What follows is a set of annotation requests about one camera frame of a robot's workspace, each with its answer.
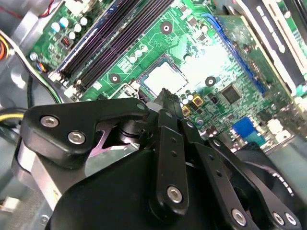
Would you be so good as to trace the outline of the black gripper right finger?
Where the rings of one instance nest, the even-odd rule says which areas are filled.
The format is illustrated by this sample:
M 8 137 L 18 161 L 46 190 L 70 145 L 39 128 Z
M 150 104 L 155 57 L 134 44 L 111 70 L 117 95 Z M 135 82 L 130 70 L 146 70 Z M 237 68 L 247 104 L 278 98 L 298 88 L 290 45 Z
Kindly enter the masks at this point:
M 298 217 L 280 199 L 283 183 L 273 177 L 267 165 L 262 172 L 255 165 L 241 161 L 220 140 L 209 138 L 205 145 L 197 128 L 183 118 L 180 101 L 172 95 L 173 110 L 181 118 L 181 129 L 192 151 L 191 159 L 202 168 L 213 190 L 216 223 L 220 230 L 301 230 Z

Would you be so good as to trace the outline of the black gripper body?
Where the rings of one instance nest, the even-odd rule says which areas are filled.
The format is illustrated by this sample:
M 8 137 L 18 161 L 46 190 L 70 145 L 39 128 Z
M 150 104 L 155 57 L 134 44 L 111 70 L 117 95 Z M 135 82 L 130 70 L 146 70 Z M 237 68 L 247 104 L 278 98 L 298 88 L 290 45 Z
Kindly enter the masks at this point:
M 219 230 L 213 190 L 206 173 L 185 152 L 189 203 L 171 212 L 173 202 L 162 189 L 164 207 L 154 202 L 156 160 L 139 150 L 106 168 L 84 176 L 83 169 L 61 168 L 39 157 L 32 175 L 53 209 L 49 230 Z

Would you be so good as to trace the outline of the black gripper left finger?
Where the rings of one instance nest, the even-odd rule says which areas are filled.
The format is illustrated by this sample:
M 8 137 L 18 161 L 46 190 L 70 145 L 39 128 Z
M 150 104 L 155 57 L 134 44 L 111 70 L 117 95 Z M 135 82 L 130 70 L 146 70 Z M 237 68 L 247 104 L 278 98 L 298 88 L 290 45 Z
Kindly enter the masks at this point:
M 149 103 L 130 97 L 36 106 L 24 114 L 17 162 L 54 209 L 85 178 L 89 157 L 139 144 L 154 153 L 152 208 L 181 214 L 189 205 L 182 118 L 178 97 L 167 89 Z

